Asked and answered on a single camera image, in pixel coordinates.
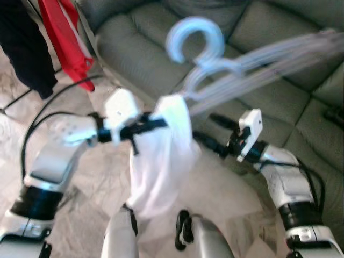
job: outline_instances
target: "black wire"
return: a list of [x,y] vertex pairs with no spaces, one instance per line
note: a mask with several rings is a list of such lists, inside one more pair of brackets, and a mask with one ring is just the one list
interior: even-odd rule
[[20,155],[20,164],[21,164],[21,179],[22,181],[24,180],[24,177],[26,175],[26,169],[25,169],[25,158],[26,158],[26,146],[27,146],[27,142],[30,138],[30,136],[32,135],[33,131],[37,128],[36,126],[39,124],[41,124],[44,120],[47,119],[47,117],[45,116],[44,118],[42,118],[42,120],[38,121],[38,123],[36,124],[39,116],[44,112],[44,110],[51,104],[51,102],[53,100],[55,100],[59,95],[61,95],[62,93],[64,93],[65,91],[81,84],[87,81],[91,81],[93,79],[97,79],[103,77],[102,75],[93,75],[87,78],[84,78],[78,82],[75,82],[71,85],[66,86],[65,88],[63,88],[62,90],[60,90],[59,92],[57,92],[50,100],[47,101],[47,103],[41,108],[41,110],[38,112],[38,114],[35,116],[35,118],[33,119],[33,121],[31,122],[30,126],[27,129],[27,132],[25,134],[24,140],[23,140],[23,145],[21,147],[21,155]]
[[[295,168],[301,169],[305,173],[305,175],[307,177],[307,180],[309,181],[310,189],[311,189],[312,196],[313,196],[313,199],[314,199],[314,204],[317,207],[317,209],[320,212],[320,214],[322,214],[323,211],[324,211],[325,194],[326,194],[324,180],[321,178],[321,176],[317,172],[315,172],[314,170],[309,169],[301,160],[298,159],[298,162],[300,163],[300,165],[292,164],[292,163],[284,163],[284,162],[274,162],[274,161],[270,161],[270,160],[260,161],[260,162],[255,162],[255,163],[261,164],[260,170],[264,166],[267,166],[267,165],[288,166],[288,167],[295,167]],[[312,174],[317,179],[317,181],[320,184],[320,198],[319,198],[320,201],[319,201],[319,203],[318,203],[317,192],[316,192],[316,189],[314,187],[313,179],[311,178],[310,174]]]

